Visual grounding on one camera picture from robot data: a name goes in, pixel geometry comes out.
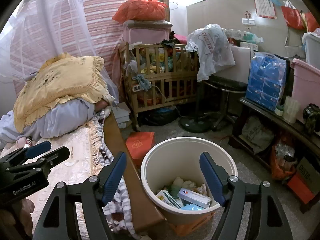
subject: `stool seat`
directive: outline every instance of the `stool seat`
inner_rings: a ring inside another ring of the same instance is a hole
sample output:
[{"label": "stool seat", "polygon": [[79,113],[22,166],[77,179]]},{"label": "stool seat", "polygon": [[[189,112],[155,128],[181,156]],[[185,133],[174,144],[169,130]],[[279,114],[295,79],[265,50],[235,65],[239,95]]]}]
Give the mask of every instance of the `stool seat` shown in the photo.
[{"label": "stool seat", "polygon": [[246,83],[213,75],[211,75],[209,80],[206,80],[205,82],[211,84],[217,89],[229,90],[230,92],[245,92],[247,90]]}]

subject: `red box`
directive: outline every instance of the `red box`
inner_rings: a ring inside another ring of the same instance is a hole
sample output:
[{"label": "red box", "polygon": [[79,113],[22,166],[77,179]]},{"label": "red box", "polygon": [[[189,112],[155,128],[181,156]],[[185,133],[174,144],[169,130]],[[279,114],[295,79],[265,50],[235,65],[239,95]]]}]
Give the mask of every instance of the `red box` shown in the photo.
[{"label": "red box", "polygon": [[137,168],[141,167],[143,158],[148,151],[155,145],[154,132],[132,132],[125,142],[134,164]]},{"label": "red box", "polygon": [[288,187],[307,204],[311,199],[315,197],[308,186],[304,183],[299,173],[296,173],[288,182]]}]

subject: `blue gripper pad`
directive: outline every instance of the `blue gripper pad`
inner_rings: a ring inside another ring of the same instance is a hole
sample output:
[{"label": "blue gripper pad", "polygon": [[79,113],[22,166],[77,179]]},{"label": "blue gripper pad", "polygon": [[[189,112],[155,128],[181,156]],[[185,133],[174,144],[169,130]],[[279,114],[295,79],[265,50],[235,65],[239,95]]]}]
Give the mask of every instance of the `blue gripper pad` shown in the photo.
[{"label": "blue gripper pad", "polygon": [[49,141],[44,141],[35,146],[32,146],[26,150],[24,154],[27,159],[33,159],[47,151],[51,150],[51,143]]},{"label": "blue gripper pad", "polygon": [[224,207],[224,204],[226,203],[226,199],[223,195],[222,191],[222,182],[219,179],[218,174],[210,164],[209,159],[212,160],[210,155],[208,153],[201,153],[200,155],[200,169],[202,171],[202,174],[204,175],[205,180],[207,181],[208,187],[211,191],[211,194],[216,202],[218,202],[222,207]]},{"label": "blue gripper pad", "polygon": [[112,201],[116,193],[116,190],[119,186],[119,183],[124,173],[126,165],[127,165],[127,157],[125,153],[122,152],[121,156],[118,158],[118,161],[116,162],[116,165],[110,172],[110,175],[104,184],[102,202],[105,205],[107,205],[110,201]]}]

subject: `wooden crib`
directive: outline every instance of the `wooden crib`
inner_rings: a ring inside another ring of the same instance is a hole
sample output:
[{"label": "wooden crib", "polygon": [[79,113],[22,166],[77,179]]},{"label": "wooden crib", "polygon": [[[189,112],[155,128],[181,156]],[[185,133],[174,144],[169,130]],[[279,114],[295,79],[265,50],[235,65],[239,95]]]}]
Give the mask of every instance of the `wooden crib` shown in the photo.
[{"label": "wooden crib", "polygon": [[[126,100],[132,109],[136,130],[139,130],[138,113],[195,100],[198,56],[196,52],[186,51],[185,45],[176,44],[171,49],[161,44],[129,45],[126,42],[119,52]],[[131,60],[137,62],[138,74],[150,82],[148,91],[139,90],[136,73],[128,67]]]}]

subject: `pink storage box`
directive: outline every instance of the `pink storage box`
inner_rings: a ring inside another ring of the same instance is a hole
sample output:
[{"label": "pink storage box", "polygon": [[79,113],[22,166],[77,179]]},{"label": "pink storage box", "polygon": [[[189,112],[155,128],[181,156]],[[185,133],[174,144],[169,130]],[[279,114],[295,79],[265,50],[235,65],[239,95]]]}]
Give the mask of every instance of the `pink storage box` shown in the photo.
[{"label": "pink storage box", "polygon": [[142,41],[142,44],[154,44],[163,40],[169,40],[169,32],[165,29],[142,29],[126,27],[122,34],[122,40],[129,43]]},{"label": "pink storage box", "polygon": [[320,70],[299,59],[294,59],[291,67],[294,69],[292,98],[300,103],[297,119],[305,123],[303,109],[308,104],[320,107]]}]

